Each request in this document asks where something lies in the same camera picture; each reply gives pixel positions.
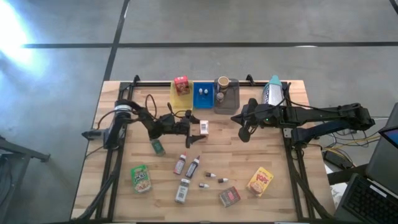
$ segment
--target snack box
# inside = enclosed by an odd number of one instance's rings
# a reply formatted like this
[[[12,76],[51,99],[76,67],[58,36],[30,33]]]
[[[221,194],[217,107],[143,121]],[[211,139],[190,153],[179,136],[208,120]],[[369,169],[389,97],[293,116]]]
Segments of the snack box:
[[[178,96],[189,94],[189,82],[186,75],[174,78],[174,85]]]
[[[144,193],[152,187],[150,184],[148,167],[139,165],[131,169],[132,186],[137,194]]]
[[[253,175],[246,188],[255,196],[261,197],[273,178],[274,175],[265,170],[263,167],[260,167]]]

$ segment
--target green box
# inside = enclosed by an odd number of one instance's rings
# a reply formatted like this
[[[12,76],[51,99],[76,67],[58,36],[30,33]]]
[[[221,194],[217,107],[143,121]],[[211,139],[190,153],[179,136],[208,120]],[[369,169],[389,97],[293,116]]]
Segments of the green box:
[[[131,169],[131,180],[134,192],[137,194],[144,193],[152,188],[148,167],[144,164]]]

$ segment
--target wooden tabletop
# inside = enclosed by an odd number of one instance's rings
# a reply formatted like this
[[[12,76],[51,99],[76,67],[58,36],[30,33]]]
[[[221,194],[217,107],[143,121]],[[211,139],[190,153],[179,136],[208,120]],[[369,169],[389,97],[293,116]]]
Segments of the wooden tabletop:
[[[292,101],[308,105],[308,98],[301,80],[292,82],[290,97]],[[118,97],[120,82],[104,82],[98,103],[94,126],[106,112],[113,110]],[[169,87],[137,87],[133,100],[144,105],[145,97],[152,94],[157,105],[157,117],[169,113]],[[241,87],[240,105],[248,103],[250,98],[261,100],[261,87]],[[154,114],[152,103],[149,109]],[[185,148],[185,136],[166,135],[159,138],[166,154],[157,157],[149,142],[147,130],[141,123],[128,126],[123,163],[118,186],[118,196],[114,211],[114,221],[125,222],[266,222],[295,221],[296,214],[289,170],[285,156],[282,134],[278,128],[257,129],[251,140],[243,143],[238,137],[240,125],[230,120],[231,116],[214,114],[213,110],[193,110],[198,119],[209,121],[209,136]],[[112,116],[101,123],[108,127]],[[199,125],[191,126],[192,134],[199,134]],[[92,141],[88,152],[101,146],[101,141]],[[187,163],[182,175],[173,173],[179,156],[187,152]],[[200,164],[189,186],[185,204],[174,201],[180,179],[184,178],[191,161],[200,155]],[[98,193],[103,175],[106,157],[104,149],[88,157],[83,166],[80,184],[76,195],[72,217],[77,217],[92,202]],[[330,213],[335,207],[326,176],[320,149],[310,146],[305,149],[305,167],[307,168],[310,188],[319,202]],[[152,182],[152,190],[144,194],[135,194],[132,188],[131,168],[146,164]],[[274,179],[261,198],[256,198],[245,189],[252,175],[259,167],[264,167],[274,175]],[[217,178],[228,178],[229,182],[219,184],[216,179],[205,177],[204,172],[212,172]],[[200,182],[210,185],[200,189]],[[219,193],[235,186],[241,200],[224,208]],[[305,200],[301,193],[305,213]],[[108,211],[109,193],[105,200],[103,216]]]

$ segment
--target monitor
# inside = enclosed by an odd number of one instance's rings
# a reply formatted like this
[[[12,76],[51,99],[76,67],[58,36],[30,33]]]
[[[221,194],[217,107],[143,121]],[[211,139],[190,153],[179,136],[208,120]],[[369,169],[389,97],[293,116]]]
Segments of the monitor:
[[[398,126],[383,128],[379,134],[398,149]]]

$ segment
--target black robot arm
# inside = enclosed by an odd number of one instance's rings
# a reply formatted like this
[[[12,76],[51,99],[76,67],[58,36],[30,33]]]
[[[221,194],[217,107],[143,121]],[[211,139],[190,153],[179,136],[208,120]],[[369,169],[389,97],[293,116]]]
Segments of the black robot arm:
[[[195,141],[205,138],[205,136],[190,135],[190,123],[199,124],[200,122],[192,115],[191,110],[186,110],[185,116],[178,122],[175,122],[175,114],[173,113],[162,115],[156,119],[148,112],[147,108],[123,99],[115,102],[114,111],[113,122],[109,128],[92,129],[82,133],[82,135],[88,140],[103,138],[105,149],[116,149],[119,146],[120,136],[123,135],[122,127],[125,124],[140,121],[148,130],[149,139],[157,139],[163,134],[183,134],[187,137],[185,147],[189,148]],[[131,114],[138,117],[131,119]]]
[[[359,103],[332,108],[305,109],[298,106],[273,106],[258,104],[251,98],[243,106],[241,114],[233,116],[233,121],[239,123],[239,137],[248,142],[256,127],[292,128],[292,144],[305,146],[315,137],[330,134],[342,129],[365,131],[374,125],[369,111]],[[312,128],[298,128],[307,122],[329,121]]]

